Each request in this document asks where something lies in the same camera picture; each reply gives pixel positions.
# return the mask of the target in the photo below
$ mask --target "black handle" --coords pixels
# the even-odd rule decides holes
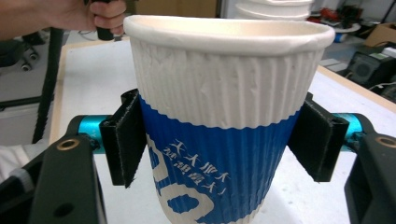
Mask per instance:
[[[92,0],[93,2],[105,2],[109,3],[110,0]],[[110,32],[109,29],[96,27],[96,31],[98,33],[98,38],[101,40],[112,40],[114,39],[114,35]]]

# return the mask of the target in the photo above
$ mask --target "gray floor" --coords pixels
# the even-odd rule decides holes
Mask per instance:
[[[95,40],[95,33],[65,33],[67,44]],[[333,43],[323,55],[323,60],[334,59],[340,64],[348,64],[362,40],[350,37],[345,43]],[[0,68],[0,102],[34,97],[41,94],[47,69],[48,44],[35,47],[40,59],[33,62],[34,69],[22,72],[21,63],[11,67]],[[0,112],[0,145],[14,146],[30,144],[35,129],[38,105],[25,105],[7,108]],[[49,137],[50,116],[44,137]]]

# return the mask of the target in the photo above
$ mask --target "blue stripe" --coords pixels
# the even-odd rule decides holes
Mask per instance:
[[[163,154],[169,173],[156,183],[159,194],[162,188],[178,183],[197,189],[214,203],[214,209],[196,220],[198,223],[228,223],[257,209],[270,187],[299,114],[255,129],[207,128],[169,119],[142,98],[140,102],[146,132]],[[155,168],[159,161],[152,148],[150,156]],[[169,200],[167,204],[179,213],[197,206],[195,200],[184,205],[177,202],[183,198]]]

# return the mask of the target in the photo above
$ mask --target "screw hole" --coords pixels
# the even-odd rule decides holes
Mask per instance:
[[[376,141],[379,142],[383,146],[396,148],[396,142],[393,139],[390,139],[387,137],[378,137],[376,139]]]
[[[65,217],[69,215],[74,209],[74,205],[71,203],[64,203],[58,206],[53,212],[55,217]]]
[[[69,150],[69,149],[73,149],[76,146],[78,146],[79,141],[77,139],[68,139],[65,141],[62,141],[62,143],[60,143],[57,148],[59,150]]]

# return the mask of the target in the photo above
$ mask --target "finger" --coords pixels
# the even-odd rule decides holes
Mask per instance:
[[[119,27],[116,27],[116,28],[111,28],[110,32],[113,33],[114,35],[123,35],[123,33],[124,33],[122,26],[119,26]]]
[[[111,29],[111,28],[121,26],[123,24],[124,18],[125,18],[125,16],[123,14],[120,14],[120,15],[110,18],[110,19],[101,17],[101,16],[95,16],[93,22],[94,22],[95,26],[97,26],[97,27]]]
[[[122,0],[110,1],[109,3],[93,2],[90,5],[90,10],[95,15],[113,18],[125,12],[126,4]]]

